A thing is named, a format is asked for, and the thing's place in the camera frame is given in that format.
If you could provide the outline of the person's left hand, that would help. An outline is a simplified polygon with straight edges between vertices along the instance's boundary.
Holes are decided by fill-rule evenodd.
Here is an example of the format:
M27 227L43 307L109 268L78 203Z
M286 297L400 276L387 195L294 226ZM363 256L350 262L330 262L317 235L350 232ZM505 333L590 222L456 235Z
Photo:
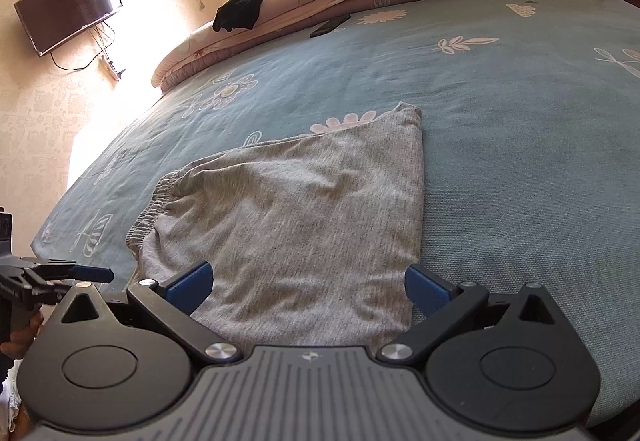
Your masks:
M13 331L10 340L1 343L1 353L11 360L21 360L37 338L42 323L43 314L37 311L24 328Z

